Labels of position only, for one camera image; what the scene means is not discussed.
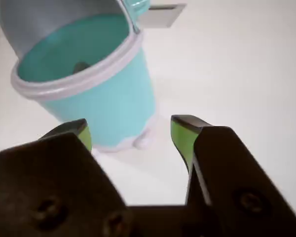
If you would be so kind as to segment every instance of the white table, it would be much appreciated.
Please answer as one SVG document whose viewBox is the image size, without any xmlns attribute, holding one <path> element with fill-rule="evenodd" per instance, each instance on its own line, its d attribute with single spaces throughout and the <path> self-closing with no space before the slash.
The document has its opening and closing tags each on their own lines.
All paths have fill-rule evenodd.
<svg viewBox="0 0 296 237">
<path fill-rule="evenodd" d="M 152 146 L 96 159 L 129 204 L 183 203 L 187 172 L 170 115 L 193 114 L 232 127 L 296 211 L 296 0 L 185 2 L 172 28 L 146 29 L 160 111 Z M 0 31 L 0 149 L 59 124 L 12 89 L 15 61 Z"/>
</svg>

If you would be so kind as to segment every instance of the trash can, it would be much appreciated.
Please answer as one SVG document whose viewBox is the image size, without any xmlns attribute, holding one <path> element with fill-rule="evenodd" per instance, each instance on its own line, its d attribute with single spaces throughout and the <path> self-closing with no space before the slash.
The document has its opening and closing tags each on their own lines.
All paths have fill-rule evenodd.
<svg viewBox="0 0 296 237">
<path fill-rule="evenodd" d="M 86 119 L 101 151 L 145 146 L 155 99 L 134 6 L 147 4 L 0 0 L 1 26 L 19 58 L 13 87 L 61 122 Z"/>
</svg>

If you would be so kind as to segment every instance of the white rim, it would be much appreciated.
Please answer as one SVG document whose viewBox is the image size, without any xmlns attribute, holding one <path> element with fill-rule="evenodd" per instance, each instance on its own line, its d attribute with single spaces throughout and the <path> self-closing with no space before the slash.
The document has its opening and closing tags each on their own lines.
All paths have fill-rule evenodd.
<svg viewBox="0 0 296 237">
<path fill-rule="evenodd" d="M 143 40 L 142 32 L 138 35 L 134 33 L 130 16 L 121 1 L 118 0 L 118 3 L 126 16 L 129 35 L 108 57 L 79 73 L 48 82 L 28 82 L 20 79 L 17 73 L 20 63 L 18 61 L 11 72 L 14 89 L 24 97 L 36 101 L 62 99 L 89 90 L 121 71 L 136 56 Z"/>
</svg>

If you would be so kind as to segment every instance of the white base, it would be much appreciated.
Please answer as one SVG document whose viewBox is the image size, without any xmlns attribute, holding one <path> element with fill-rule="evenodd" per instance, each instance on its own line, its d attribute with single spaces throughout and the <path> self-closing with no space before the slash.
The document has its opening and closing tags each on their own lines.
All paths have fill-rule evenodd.
<svg viewBox="0 0 296 237">
<path fill-rule="evenodd" d="M 147 121 L 146 125 L 144 126 L 142 133 L 139 136 L 127 137 L 115 147 L 107 147 L 107 146 L 101 146 L 101 145 L 93 145 L 92 147 L 97 149 L 99 152 L 105 152 L 105 153 L 119 152 L 132 147 L 135 147 L 140 150 L 146 149 L 150 145 L 153 138 L 152 131 L 156 122 L 156 118 L 157 118 L 157 113 L 155 113 L 150 117 L 150 119 Z"/>
</svg>

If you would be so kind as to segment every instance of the small foot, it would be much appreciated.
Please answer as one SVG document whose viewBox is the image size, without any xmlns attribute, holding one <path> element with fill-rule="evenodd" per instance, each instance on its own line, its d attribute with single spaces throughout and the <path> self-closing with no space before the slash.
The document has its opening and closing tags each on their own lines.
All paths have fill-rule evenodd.
<svg viewBox="0 0 296 237">
<path fill-rule="evenodd" d="M 147 129 L 133 143 L 133 146 L 139 150 L 146 149 L 152 142 L 153 134 L 151 129 Z"/>
</svg>

